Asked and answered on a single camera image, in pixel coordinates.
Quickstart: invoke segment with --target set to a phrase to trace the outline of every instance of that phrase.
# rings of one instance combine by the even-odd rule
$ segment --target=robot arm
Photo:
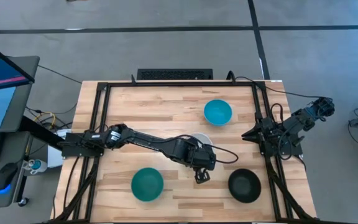
[[[102,133],[86,131],[81,140],[81,147],[87,148],[118,149],[125,144],[135,144],[161,152],[173,162],[193,168],[197,184],[210,179],[207,170],[213,170],[216,163],[216,155],[211,146],[199,144],[196,138],[185,139],[179,136],[162,139],[134,131],[125,124],[110,126]]]
[[[255,115],[256,125],[250,131],[242,135],[245,141],[259,144],[260,151],[266,156],[279,154],[299,155],[301,153],[300,142],[304,136],[298,136],[303,129],[309,131],[314,127],[315,121],[326,121],[326,117],[335,112],[333,100],[330,98],[318,98],[311,102],[311,106],[299,109],[282,123],[277,123],[270,117],[262,118]]]

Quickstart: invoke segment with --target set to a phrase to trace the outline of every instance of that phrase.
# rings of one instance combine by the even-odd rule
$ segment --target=wooden table
[[[276,90],[284,90],[282,82],[267,81],[266,84]],[[75,133],[82,133],[90,126],[96,85],[97,82],[82,84],[73,122]],[[269,90],[267,93],[270,105],[280,103],[284,108],[284,117],[289,117],[285,94]],[[204,105],[212,99],[226,100],[232,106],[233,116],[227,125],[212,126],[204,119]],[[99,120],[102,104],[103,100],[99,106]],[[254,127],[254,112],[252,90],[248,86],[112,88],[107,125],[125,123],[132,129],[161,138],[205,133],[213,144],[237,153],[239,160],[234,164],[217,163],[215,170],[209,172],[211,180],[198,185],[192,169],[172,162],[161,153],[135,145],[126,145],[113,151],[107,149],[100,160],[91,222],[275,221],[264,158],[259,153],[258,145],[241,139],[241,134]],[[278,107],[273,113],[278,119]],[[232,159],[228,153],[214,151],[219,160]],[[62,212],[67,180],[74,160],[66,159],[63,164],[55,199],[57,215]],[[82,158],[73,173],[68,202],[78,188],[81,165]],[[161,196],[149,203],[137,200],[131,193],[132,176],[144,167],[156,168],[164,178]],[[231,172],[239,168],[252,170],[262,183],[262,193],[253,203],[236,201],[227,189]],[[289,191],[306,212],[315,216],[303,165],[296,159],[290,159],[283,161],[283,168]],[[281,214],[285,217],[282,195],[279,190],[277,192]],[[84,217],[87,197],[85,193],[80,218]]]

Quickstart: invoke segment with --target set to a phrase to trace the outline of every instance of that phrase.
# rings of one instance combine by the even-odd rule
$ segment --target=blue bowl
[[[216,126],[227,124],[232,114],[230,105],[224,100],[211,100],[204,107],[205,119]]]

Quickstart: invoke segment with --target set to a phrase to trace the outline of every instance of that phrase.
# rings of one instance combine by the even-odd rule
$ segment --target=black metal frame
[[[258,91],[257,91],[257,87],[262,87],[261,92],[262,92],[262,98],[264,101],[264,105],[265,105],[265,111],[267,116],[272,116],[269,108],[269,101],[268,101],[268,96],[267,96],[267,92],[266,89],[264,88],[265,86],[265,82],[237,82],[234,74],[232,72],[229,72],[229,74],[227,75],[227,80],[230,81],[222,81],[222,82],[209,82],[209,81],[203,81],[203,82],[136,82],[134,80],[134,78],[132,78],[131,82],[125,82],[125,83],[105,83],[105,82],[101,82],[98,83],[98,87],[96,90],[96,95],[95,95],[95,101],[94,101],[94,105],[93,105],[93,111],[92,111],[92,117],[91,117],[91,123],[89,128],[90,129],[94,129],[95,124],[96,124],[96,115],[98,113],[98,106],[100,103],[100,98],[101,98],[101,93],[104,90],[105,96],[104,96],[104,102],[103,102],[103,109],[102,109],[102,113],[101,113],[101,122],[100,122],[100,130],[99,131],[103,131],[104,125],[106,123],[106,117],[107,117],[107,110],[108,110],[108,103],[109,103],[109,96],[110,96],[110,92],[111,92],[111,88],[113,87],[136,87],[136,86],[249,86],[252,89],[252,95],[254,98],[254,104],[255,104],[255,113],[256,114],[262,114],[261,112],[261,108],[260,108],[260,103],[259,103],[259,96],[258,96]],[[85,177],[86,177],[86,173],[87,173],[87,167],[89,164],[89,157],[84,157],[84,161],[83,161],[83,165],[82,165],[82,169],[81,169],[81,174],[80,174],[80,183],[79,183],[79,187],[83,186],[83,184],[85,183]],[[98,168],[99,166],[99,160],[100,157],[95,157],[94,161],[93,161],[93,168]],[[265,157],[265,161],[266,161],[266,165],[268,164],[268,162],[270,162],[270,158],[269,157]],[[284,171],[283,171],[283,167],[282,167],[282,163],[281,160],[279,158],[276,158],[276,165],[278,168],[278,178],[280,179],[280,181],[282,182],[282,184],[284,186],[286,186],[286,182],[285,182],[285,176],[284,176]],[[272,203],[273,203],[273,209],[274,209],[274,214],[275,214],[275,219],[277,221],[279,221],[281,219],[281,214],[280,214],[280,206],[278,204],[278,198],[277,198],[277,191],[275,188],[275,183],[274,181],[269,178],[269,186],[270,186],[270,192],[272,195]],[[94,176],[94,179],[91,181],[90,185],[89,185],[89,194],[88,194],[88,201],[86,204],[86,213],[85,213],[85,220],[90,220],[91,218],[91,211],[92,211],[92,204],[93,204],[93,197],[94,197],[94,190],[96,187],[96,175]],[[290,220],[293,218],[292,215],[292,209],[290,204],[288,203],[287,199],[284,198],[284,202],[285,202],[285,208],[287,211],[287,218],[289,218]],[[79,215],[79,211],[80,211],[80,201],[77,203],[77,206],[74,209],[74,214],[73,214],[73,219],[77,220],[78,219],[78,215]]]

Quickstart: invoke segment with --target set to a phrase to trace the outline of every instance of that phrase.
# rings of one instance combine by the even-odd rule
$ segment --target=blue light
[[[11,189],[11,185],[9,184],[5,189],[0,190],[0,194],[6,194]]]

